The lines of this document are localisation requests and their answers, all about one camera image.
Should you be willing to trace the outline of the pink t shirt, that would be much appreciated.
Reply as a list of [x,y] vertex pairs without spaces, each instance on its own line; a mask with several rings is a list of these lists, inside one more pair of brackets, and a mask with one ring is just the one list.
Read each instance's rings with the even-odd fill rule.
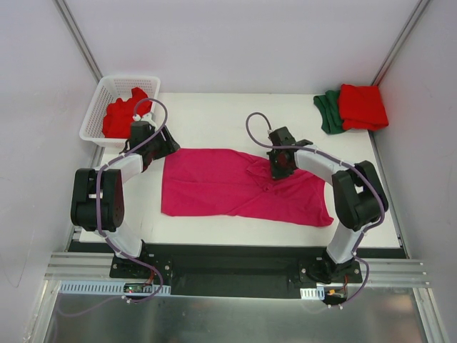
[[171,217],[238,216],[312,227],[333,223],[325,182],[308,171],[274,180],[268,159],[232,149],[180,149],[166,157],[161,211]]

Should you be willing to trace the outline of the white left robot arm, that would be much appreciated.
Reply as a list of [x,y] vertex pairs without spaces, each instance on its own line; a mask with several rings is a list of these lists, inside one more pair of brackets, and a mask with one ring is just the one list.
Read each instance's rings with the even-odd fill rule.
[[125,259],[126,269],[137,278],[151,270],[142,255],[143,241],[134,234],[125,216],[124,184],[145,172],[150,164],[180,149],[165,124],[154,114],[135,115],[124,150],[113,161],[97,168],[78,169],[74,176],[70,217],[72,224],[104,238],[115,255]]

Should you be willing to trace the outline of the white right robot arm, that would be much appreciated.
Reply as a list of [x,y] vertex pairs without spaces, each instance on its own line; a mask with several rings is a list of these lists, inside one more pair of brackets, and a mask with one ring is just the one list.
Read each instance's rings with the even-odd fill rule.
[[368,229],[379,223],[388,201],[375,166],[369,161],[342,161],[304,139],[296,141],[286,127],[268,133],[267,153],[274,179],[291,176],[297,169],[310,172],[333,188],[338,226],[322,257],[306,268],[315,282],[330,284],[346,275]]

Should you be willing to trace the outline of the red t shirt in basket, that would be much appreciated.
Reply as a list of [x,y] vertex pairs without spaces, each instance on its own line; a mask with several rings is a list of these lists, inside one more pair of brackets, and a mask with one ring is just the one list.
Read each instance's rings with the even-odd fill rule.
[[103,120],[103,135],[110,139],[128,139],[131,123],[134,121],[134,108],[139,101],[147,97],[147,93],[135,87],[131,90],[131,97],[126,101],[118,98],[114,103],[109,104]]

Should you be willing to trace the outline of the folded green t shirt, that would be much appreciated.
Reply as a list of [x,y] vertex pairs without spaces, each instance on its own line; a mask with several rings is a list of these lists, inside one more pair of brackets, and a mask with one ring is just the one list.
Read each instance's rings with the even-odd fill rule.
[[328,90],[323,95],[313,97],[313,104],[321,115],[321,129],[329,135],[344,133],[338,99],[340,91]]

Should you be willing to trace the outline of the white perforated plastic basket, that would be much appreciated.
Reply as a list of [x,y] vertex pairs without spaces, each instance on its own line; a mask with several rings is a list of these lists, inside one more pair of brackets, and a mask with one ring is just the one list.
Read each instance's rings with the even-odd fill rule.
[[102,132],[103,120],[109,104],[117,99],[127,100],[131,90],[139,87],[148,96],[157,98],[161,80],[155,76],[113,75],[103,77],[94,92],[79,130],[79,137],[103,148],[122,148],[125,139],[106,138]]

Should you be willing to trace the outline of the folded red t shirt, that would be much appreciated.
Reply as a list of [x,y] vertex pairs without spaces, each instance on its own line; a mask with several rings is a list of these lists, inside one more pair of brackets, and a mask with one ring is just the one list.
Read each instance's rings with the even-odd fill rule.
[[377,131],[389,125],[381,93],[377,86],[342,84],[338,109],[344,130]]

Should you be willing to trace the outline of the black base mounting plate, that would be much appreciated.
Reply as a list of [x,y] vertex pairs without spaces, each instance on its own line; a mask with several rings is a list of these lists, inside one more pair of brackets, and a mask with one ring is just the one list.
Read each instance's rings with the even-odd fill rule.
[[319,281],[360,284],[361,268],[323,260],[323,248],[147,244],[141,260],[158,270],[155,285],[173,295],[298,299]]

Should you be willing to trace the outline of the left aluminium frame post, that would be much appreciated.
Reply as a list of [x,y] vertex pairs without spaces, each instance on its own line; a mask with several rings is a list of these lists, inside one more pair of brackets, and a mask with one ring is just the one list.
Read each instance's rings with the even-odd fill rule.
[[66,25],[70,35],[72,36],[74,43],[76,44],[83,60],[94,77],[96,82],[99,82],[103,77],[103,74],[99,68],[99,65],[91,52],[91,49],[85,40],[85,37],[79,28],[75,16],[72,14],[71,8],[65,0],[53,0],[54,6],[62,18],[62,21]]

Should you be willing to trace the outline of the left aluminium rail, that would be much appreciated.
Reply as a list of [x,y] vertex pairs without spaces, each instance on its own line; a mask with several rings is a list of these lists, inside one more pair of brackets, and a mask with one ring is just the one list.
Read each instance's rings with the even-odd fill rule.
[[56,252],[51,255],[45,280],[106,281],[113,255],[109,253]]

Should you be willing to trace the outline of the aluminium rail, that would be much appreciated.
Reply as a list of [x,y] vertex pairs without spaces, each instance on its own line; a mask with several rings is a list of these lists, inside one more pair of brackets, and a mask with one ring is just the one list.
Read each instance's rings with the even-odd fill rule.
[[369,287],[427,288],[431,278],[417,259],[366,259]]
[[56,252],[51,255],[45,280],[106,281],[113,255],[109,253]]

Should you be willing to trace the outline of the right aluminium rail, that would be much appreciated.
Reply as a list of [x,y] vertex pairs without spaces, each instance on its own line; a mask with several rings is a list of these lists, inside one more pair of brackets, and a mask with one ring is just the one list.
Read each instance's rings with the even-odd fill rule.
[[369,287],[427,288],[431,278],[417,259],[366,259]]

